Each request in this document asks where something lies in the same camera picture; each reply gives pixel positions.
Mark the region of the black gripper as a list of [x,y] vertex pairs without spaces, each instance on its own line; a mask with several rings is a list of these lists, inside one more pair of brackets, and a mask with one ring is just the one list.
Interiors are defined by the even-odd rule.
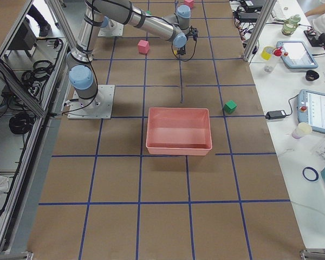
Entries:
[[175,50],[175,54],[176,55],[185,55],[186,54],[186,46],[184,45],[184,46],[182,46],[180,48],[177,48]]

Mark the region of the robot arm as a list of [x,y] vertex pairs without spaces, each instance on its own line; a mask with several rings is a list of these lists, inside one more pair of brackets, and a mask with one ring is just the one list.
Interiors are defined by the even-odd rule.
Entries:
[[85,6],[78,38],[67,57],[70,83],[83,100],[91,101],[97,95],[92,53],[98,37],[122,36],[124,26],[131,25],[169,41],[177,55],[186,53],[190,37],[197,38],[188,5],[178,6],[165,17],[151,15],[131,1],[86,1]]

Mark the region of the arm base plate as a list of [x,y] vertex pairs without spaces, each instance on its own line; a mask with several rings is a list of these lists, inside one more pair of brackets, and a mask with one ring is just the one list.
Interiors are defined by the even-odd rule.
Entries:
[[108,17],[104,17],[98,37],[122,37],[124,25]]
[[80,99],[77,92],[74,91],[73,99],[77,101],[70,104],[71,112],[67,118],[70,120],[109,120],[112,116],[113,99],[115,85],[100,84],[98,86],[97,96],[95,100]]

